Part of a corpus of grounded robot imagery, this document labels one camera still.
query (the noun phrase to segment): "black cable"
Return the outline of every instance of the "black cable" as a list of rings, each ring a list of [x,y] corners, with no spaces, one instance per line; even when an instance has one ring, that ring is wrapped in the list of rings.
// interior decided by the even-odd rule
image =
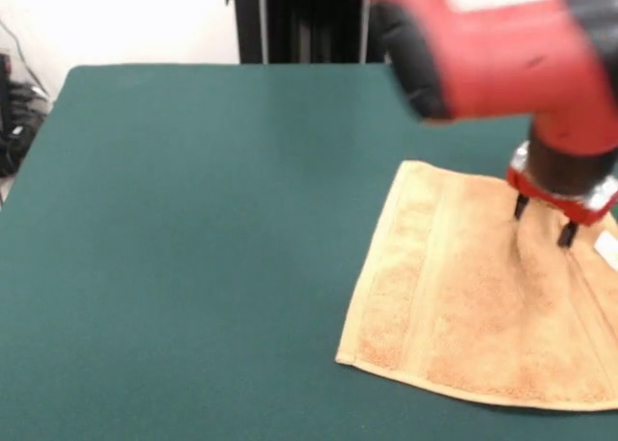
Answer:
[[[25,57],[25,55],[23,53],[23,50],[21,48],[21,43],[19,42],[19,38],[15,35],[15,33],[13,31],[11,31],[9,26],[7,26],[7,24],[2,20],[2,18],[0,18],[0,27],[2,29],[4,29],[4,31],[9,35],[9,37],[11,39],[13,39],[15,47],[17,48],[17,55],[19,55],[19,59],[21,60],[21,63],[23,64],[23,66],[26,68],[26,71],[28,72],[30,77],[32,77],[32,79],[35,81],[35,84],[37,84],[39,89],[41,89],[42,92],[46,96],[49,96],[49,92],[43,86],[43,84],[42,84],[41,80],[39,79],[39,77],[30,69],[30,66],[28,65],[28,62],[26,61],[26,57]]]

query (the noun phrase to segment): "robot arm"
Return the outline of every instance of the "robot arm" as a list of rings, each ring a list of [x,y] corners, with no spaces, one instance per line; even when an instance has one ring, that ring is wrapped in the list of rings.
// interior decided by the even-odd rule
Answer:
[[[599,221],[618,200],[618,0],[541,0],[457,13],[445,0],[373,0],[372,18],[403,94],[424,120],[532,114],[507,180]]]

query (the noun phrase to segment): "towel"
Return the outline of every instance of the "towel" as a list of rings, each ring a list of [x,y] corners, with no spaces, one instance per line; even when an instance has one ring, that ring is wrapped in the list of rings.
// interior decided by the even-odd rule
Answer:
[[[460,400],[618,408],[618,271],[608,215],[567,222],[501,179],[404,162],[354,289],[336,361]]]

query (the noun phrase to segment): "green tabletop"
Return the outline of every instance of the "green tabletop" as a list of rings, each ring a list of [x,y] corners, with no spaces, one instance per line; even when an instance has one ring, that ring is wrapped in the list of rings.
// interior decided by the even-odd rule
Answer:
[[[525,129],[421,127],[385,67],[72,71],[0,217],[0,439],[616,439],[334,362],[399,163]]]

